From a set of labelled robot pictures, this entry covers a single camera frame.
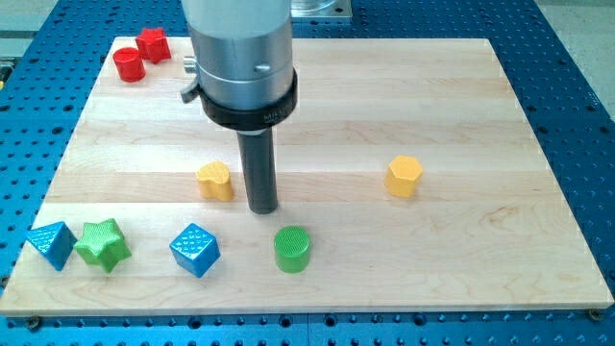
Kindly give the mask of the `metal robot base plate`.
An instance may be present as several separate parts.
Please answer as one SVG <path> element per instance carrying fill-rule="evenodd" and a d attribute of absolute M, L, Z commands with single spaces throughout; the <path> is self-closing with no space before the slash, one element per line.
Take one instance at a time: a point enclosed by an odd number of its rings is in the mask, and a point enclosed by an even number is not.
<path fill-rule="evenodd" d="M 295 18 L 351 18 L 351 0 L 292 0 L 292 16 Z"/>

